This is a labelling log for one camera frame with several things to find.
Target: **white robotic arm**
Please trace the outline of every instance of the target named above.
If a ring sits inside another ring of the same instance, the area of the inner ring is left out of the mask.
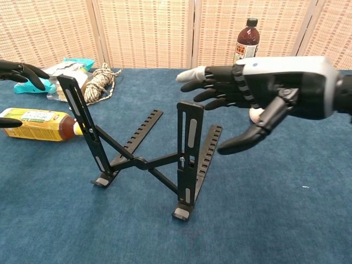
[[[203,70],[203,75],[195,71]],[[194,98],[214,98],[207,110],[222,106],[263,108],[259,121],[218,147],[229,155],[254,147],[287,116],[324,119],[334,111],[352,114],[352,75],[343,76],[326,57],[259,57],[233,66],[195,68],[178,75],[184,92],[202,88]]]

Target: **blue carpet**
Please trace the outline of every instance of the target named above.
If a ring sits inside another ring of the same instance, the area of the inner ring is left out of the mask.
[[[125,69],[112,98],[89,107],[121,143],[154,109],[164,115],[136,155],[177,150],[181,70]],[[44,94],[0,82],[0,107],[70,113]],[[177,197],[146,171],[122,171],[108,189],[83,137],[65,142],[0,134],[0,263],[351,263],[352,126],[347,115],[289,117],[255,148],[215,154],[188,223],[171,216]],[[248,110],[206,112],[220,142],[249,125]],[[107,147],[109,158],[116,154]],[[176,181],[176,165],[161,167]]]

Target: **lying bottle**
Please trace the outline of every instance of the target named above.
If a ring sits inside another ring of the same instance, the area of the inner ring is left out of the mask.
[[[0,113],[0,117],[22,122],[17,128],[3,128],[3,132],[13,138],[64,141],[82,135],[79,124],[64,112],[7,108]]]

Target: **snack package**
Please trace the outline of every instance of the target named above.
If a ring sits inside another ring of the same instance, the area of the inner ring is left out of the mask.
[[[63,58],[61,63],[42,69],[50,75],[50,78],[47,80],[40,78],[45,87],[44,91],[39,90],[30,81],[28,81],[25,83],[17,83],[14,86],[14,92],[16,94],[46,92],[48,93],[48,99],[67,102],[64,94],[62,93],[60,83],[57,81],[56,77],[61,74],[75,77],[80,88],[82,88],[84,84],[92,78],[92,74],[88,71],[92,68],[94,62],[95,61],[93,59]]]

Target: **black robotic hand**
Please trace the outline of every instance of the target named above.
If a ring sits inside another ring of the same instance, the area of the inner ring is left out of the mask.
[[[182,92],[190,92],[196,89],[205,90],[193,98],[195,102],[213,99],[205,105],[205,110],[229,106],[250,108],[250,103],[239,90],[231,71],[231,66],[200,66],[180,73],[177,76],[177,81],[187,82],[182,86]]]
[[[45,87],[39,78],[49,79],[49,77],[33,65],[0,59],[0,80],[12,80],[19,83],[26,83],[30,80],[34,86],[43,91]],[[17,119],[0,117],[0,128],[15,128],[21,125],[22,122]]]
[[[262,57],[233,66],[197,67],[178,75],[181,90],[206,89],[195,96],[207,110],[221,106],[263,108],[257,123],[218,147],[229,155],[254,147],[287,115],[324,119],[334,111],[352,114],[352,76],[342,76],[325,57]]]

